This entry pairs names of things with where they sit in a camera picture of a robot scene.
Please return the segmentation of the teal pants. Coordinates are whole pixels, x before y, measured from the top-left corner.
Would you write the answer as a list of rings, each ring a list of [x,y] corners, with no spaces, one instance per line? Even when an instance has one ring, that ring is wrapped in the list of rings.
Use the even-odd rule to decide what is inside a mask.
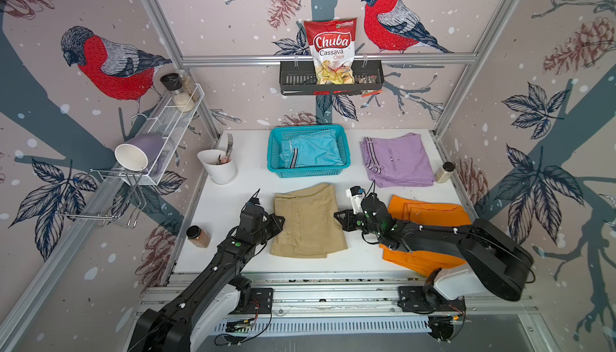
[[[279,158],[287,169],[344,165],[335,131],[331,129],[283,140]]]

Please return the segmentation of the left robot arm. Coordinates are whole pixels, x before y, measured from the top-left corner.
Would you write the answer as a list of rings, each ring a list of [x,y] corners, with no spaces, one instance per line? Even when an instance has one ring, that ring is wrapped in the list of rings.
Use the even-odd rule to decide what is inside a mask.
[[[196,351],[215,327],[250,301],[250,280],[242,270],[259,245],[282,233],[285,218],[268,214],[257,197],[240,212],[239,225],[218,245],[212,261],[161,310],[148,309],[139,317],[129,351]]]

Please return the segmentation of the orange pants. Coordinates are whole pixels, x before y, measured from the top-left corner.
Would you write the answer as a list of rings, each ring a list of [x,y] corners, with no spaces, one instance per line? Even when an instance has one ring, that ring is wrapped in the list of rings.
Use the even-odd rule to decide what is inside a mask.
[[[471,225],[469,215],[460,205],[438,204],[404,199],[398,196],[391,198],[388,212],[394,219],[411,221],[420,225],[435,225],[454,227]],[[405,253],[392,251],[381,245],[383,260],[417,272],[426,278],[437,269],[453,269],[467,262],[460,257],[437,254],[428,251],[413,251]]]

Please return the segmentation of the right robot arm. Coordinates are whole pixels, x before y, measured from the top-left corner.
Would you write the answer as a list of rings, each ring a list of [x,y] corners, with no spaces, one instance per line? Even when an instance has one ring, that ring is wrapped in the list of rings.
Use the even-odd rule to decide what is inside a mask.
[[[416,314],[457,310],[464,299],[488,292],[508,302],[521,299],[533,257],[484,219],[472,221],[460,205],[348,190],[352,209],[335,213],[346,232],[375,236],[383,259],[425,276],[420,288],[404,288],[399,307]]]

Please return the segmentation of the tan pants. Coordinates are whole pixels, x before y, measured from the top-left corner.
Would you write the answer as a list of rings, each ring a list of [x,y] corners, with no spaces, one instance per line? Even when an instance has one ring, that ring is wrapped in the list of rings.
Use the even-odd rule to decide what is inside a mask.
[[[278,193],[274,213],[285,219],[270,253],[288,258],[325,258],[347,249],[338,211],[335,187],[323,183],[291,193]]]

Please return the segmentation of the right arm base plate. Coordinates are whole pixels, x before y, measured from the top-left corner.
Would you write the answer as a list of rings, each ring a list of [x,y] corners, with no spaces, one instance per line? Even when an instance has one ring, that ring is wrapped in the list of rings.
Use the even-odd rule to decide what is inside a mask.
[[[465,299],[448,300],[433,288],[425,286],[399,286],[397,305],[404,313],[430,315],[436,312],[463,313],[466,310]]]

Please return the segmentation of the purple pants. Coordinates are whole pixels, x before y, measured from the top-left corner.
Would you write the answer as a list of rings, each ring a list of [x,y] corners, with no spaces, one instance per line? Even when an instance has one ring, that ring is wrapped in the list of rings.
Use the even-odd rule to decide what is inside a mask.
[[[435,183],[420,135],[364,137],[360,148],[368,178],[379,188],[430,187]]]

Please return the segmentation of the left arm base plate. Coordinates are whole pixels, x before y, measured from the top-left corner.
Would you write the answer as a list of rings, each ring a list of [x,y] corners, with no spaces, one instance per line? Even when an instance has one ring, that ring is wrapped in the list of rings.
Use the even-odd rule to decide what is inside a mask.
[[[240,291],[239,303],[231,314],[271,314],[273,298],[272,288],[244,288]]]

